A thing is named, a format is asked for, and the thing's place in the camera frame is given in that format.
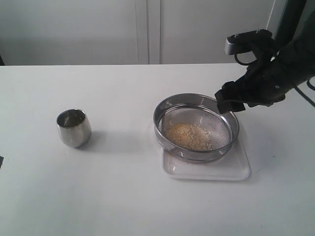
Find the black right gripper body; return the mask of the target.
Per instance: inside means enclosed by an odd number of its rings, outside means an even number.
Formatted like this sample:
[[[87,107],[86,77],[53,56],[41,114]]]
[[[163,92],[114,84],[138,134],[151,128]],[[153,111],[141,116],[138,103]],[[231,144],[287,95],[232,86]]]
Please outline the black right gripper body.
[[[276,53],[269,47],[252,46],[256,60],[251,62],[244,76],[236,84],[236,100],[246,103],[249,107],[258,105],[271,106],[285,99],[275,88],[275,80],[270,72],[271,58]]]

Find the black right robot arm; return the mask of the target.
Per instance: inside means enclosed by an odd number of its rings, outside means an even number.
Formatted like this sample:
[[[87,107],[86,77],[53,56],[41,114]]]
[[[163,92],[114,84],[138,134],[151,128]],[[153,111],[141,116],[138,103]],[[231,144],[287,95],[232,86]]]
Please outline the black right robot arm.
[[[287,1],[276,38],[267,29],[234,34],[226,38],[225,52],[246,66],[246,73],[235,82],[225,83],[215,93],[220,113],[240,112],[249,107],[271,106],[281,102],[290,90],[296,90],[314,105],[298,86],[315,75],[315,14],[312,12],[303,29],[295,36],[306,6],[305,0]]]

